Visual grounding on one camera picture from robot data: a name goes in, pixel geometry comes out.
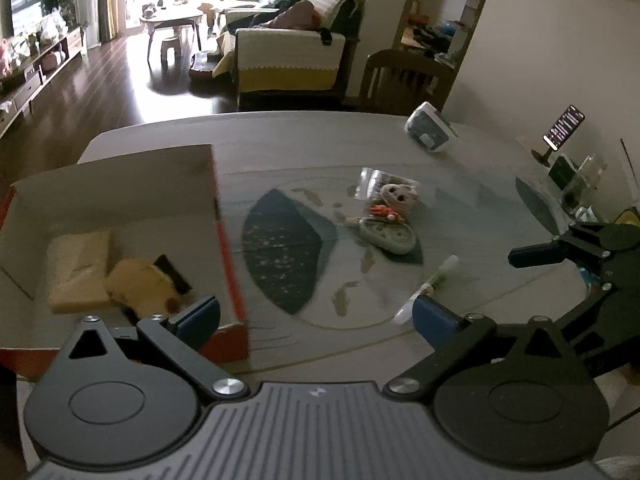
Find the white tube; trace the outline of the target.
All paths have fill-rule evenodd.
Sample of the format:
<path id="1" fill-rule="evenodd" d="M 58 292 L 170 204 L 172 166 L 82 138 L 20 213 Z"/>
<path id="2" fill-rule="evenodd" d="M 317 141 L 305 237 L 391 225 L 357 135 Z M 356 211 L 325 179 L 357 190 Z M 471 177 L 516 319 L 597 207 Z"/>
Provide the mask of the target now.
<path id="1" fill-rule="evenodd" d="M 457 270 L 459 258 L 456 255 L 449 256 L 419 288 L 405 301 L 392 318 L 396 325 L 404 325 L 412 319 L 413 303 L 420 295 L 431 296 L 431 294 L 447 281 L 447 278 Z"/>

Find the yellow spotted plush toy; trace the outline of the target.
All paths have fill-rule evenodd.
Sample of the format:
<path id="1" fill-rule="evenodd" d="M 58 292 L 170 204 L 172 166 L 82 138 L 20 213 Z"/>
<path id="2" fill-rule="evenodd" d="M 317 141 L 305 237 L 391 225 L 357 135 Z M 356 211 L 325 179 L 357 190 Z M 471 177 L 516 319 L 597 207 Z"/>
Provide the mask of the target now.
<path id="1" fill-rule="evenodd" d="M 120 260 L 107 275 L 105 288 L 111 300 L 133 310 L 138 318 L 171 316 L 184 306 L 171 278 L 144 260 Z"/>

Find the grey gear-pattern case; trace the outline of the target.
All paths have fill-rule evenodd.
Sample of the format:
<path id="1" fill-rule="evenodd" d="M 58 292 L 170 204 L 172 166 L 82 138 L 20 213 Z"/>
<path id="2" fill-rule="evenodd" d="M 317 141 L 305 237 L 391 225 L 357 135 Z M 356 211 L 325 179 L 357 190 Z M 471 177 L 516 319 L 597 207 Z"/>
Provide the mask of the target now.
<path id="1" fill-rule="evenodd" d="M 361 238 L 395 255 L 405 255 L 416 246 L 416 234 L 405 223 L 394 223 L 367 217 L 358 221 Z"/>

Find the red dragon figurine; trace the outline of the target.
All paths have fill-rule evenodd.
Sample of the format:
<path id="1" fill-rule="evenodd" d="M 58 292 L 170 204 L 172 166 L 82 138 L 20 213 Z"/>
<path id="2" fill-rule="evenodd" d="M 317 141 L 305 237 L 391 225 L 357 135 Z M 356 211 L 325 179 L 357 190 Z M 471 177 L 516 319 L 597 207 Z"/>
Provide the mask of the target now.
<path id="1" fill-rule="evenodd" d="M 371 204 L 368 206 L 371 217 L 392 223 L 402 223 L 406 219 L 393 207 L 386 204 Z"/>

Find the tan toast-shaped sponge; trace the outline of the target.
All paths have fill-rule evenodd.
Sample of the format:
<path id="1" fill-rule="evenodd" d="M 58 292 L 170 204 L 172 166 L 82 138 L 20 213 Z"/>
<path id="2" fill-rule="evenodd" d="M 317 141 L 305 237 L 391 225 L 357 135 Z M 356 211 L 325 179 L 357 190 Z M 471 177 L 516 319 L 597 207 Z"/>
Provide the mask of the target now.
<path id="1" fill-rule="evenodd" d="M 112 233 L 93 231 L 55 237 L 47 251 L 47 305 L 54 314 L 111 307 L 105 282 Z"/>

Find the clear bag with cartoon print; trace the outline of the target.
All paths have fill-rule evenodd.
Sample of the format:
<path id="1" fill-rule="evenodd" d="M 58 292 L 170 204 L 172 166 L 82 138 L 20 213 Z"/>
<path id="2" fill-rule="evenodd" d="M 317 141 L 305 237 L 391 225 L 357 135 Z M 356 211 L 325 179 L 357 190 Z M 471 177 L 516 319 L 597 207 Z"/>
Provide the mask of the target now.
<path id="1" fill-rule="evenodd" d="M 399 212 L 409 212 L 418 201 L 418 186 L 419 183 L 415 180 L 363 167 L 356 185 L 355 198 L 370 205 L 383 204 Z"/>

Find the red cardboard box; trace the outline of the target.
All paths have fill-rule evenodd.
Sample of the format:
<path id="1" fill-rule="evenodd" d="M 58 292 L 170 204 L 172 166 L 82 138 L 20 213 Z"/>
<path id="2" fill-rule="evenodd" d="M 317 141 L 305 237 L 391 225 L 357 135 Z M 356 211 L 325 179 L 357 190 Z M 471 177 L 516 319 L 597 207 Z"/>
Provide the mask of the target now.
<path id="1" fill-rule="evenodd" d="M 187 304 L 215 296 L 220 326 L 201 348 L 216 364 L 247 358 L 246 311 L 219 209 L 214 150 L 162 148 L 86 162 L 15 183 L 1 203 L 1 365 L 31 380 L 50 366 L 86 314 L 132 324 L 122 306 L 54 314 L 47 251 L 55 237 L 110 231 L 108 272 L 122 259 L 165 255 L 192 286 Z"/>

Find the clear glass jar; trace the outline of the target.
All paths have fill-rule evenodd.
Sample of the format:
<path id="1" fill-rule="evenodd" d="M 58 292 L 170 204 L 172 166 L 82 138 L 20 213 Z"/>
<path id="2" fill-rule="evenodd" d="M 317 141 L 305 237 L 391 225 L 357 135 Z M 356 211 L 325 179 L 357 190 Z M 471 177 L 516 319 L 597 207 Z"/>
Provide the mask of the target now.
<path id="1" fill-rule="evenodd" d="M 574 216 L 580 208 L 591 206 L 605 169 L 602 156 L 592 154 L 585 158 L 561 194 L 560 205 L 566 214 Z"/>

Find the white tissue pack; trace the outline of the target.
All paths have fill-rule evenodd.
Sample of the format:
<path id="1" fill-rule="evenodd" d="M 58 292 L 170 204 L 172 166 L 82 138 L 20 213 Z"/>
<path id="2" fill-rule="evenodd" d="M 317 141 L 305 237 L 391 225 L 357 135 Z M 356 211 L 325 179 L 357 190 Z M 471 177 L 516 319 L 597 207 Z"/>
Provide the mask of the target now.
<path id="1" fill-rule="evenodd" d="M 450 122 L 430 102 L 423 102 L 412 112 L 405 122 L 405 132 L 430 153 L 437 153 L 458 137 Z"/>

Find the phone on stand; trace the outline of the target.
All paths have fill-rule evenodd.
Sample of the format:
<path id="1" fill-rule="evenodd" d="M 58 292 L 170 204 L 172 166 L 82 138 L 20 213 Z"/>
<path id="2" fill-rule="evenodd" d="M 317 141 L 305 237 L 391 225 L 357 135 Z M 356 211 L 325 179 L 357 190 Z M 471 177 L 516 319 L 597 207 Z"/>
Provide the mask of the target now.
<path id="1" fill-rule="evenodd" d="M 549 158 L 562 148 L 566 141 L 576 132 L 584 122 L 586 116 L 576 106 L 570 104 L 561 116 L 554 122 L 548 132 L 542 137 L 547 145 L 547 151 L 539 153 L 532 151 L 533 158 L 542 166 L 549 167 Z"/>

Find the dark wooden chair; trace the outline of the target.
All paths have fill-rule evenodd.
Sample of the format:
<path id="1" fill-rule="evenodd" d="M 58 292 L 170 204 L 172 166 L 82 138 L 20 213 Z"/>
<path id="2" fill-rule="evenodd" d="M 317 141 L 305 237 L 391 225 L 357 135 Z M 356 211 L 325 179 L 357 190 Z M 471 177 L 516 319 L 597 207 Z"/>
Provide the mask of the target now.
<path id="1" fill-rule="evenodd" d="M 454 83 L 454 71 L 407 51 L 371 54 L 364 68 L 357 104 L 368 113 L 409 116 L 424 102 L 439 112 Z"/>

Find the small white stool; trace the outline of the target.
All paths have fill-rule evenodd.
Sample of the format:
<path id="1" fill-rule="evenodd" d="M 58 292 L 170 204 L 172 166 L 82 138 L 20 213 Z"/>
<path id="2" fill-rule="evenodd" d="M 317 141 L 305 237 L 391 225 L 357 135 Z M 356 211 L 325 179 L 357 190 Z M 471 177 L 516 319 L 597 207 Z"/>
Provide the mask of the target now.
<path id="1" fill-rule="evenodd" d="M 171 36 L 162 40 L 160 44 L 160 62 L 163 65 L 168 64 L 169 53 L 172 53 L 175 62 L 181 60 L 182 41 L 179 36 Z"/>

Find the wooden tv console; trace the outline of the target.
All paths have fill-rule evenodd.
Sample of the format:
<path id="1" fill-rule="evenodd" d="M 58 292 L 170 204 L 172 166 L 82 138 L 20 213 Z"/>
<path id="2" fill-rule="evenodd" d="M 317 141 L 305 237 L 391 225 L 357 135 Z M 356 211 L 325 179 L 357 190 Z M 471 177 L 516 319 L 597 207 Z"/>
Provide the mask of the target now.
<path id="1" fill-rule="evenodd" d="M 44 46 L 9 78 L 1 81 L 1 135 L 25 112 L 32 112 L 32 102 L 63 68 L 86 54 L 85 33 L 77 27 L 60 39 Z"/>

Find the sofa with cream cover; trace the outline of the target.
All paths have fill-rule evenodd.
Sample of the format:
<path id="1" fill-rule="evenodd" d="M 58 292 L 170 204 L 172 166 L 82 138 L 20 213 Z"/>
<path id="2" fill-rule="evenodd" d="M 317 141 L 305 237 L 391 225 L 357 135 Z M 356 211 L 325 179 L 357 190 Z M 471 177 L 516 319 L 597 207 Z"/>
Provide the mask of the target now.
<path id="1" fill-rule="evenodd" d="M 224 0 L 212 77 L 228 77 L 240 110 L 345 97 L 364 0 Z"/>

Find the white coffee table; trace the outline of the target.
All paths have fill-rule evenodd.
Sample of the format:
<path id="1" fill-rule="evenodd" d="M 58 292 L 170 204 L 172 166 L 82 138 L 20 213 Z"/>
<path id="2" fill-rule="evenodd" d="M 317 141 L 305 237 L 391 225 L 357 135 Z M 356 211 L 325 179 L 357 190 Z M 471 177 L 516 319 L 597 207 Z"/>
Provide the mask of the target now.
<path id="1" fill-rule="evenodd" d="M 200 23 L 204 13 L 192 6 L 172 6 L 166 9 L 152 9 L 148 6 L 141 15 L 140 22 L 148 31 L 146 59 L 150 59 L 153 38 L 157 29 L 191 27 L 198 47 L 202 47 Z"/>

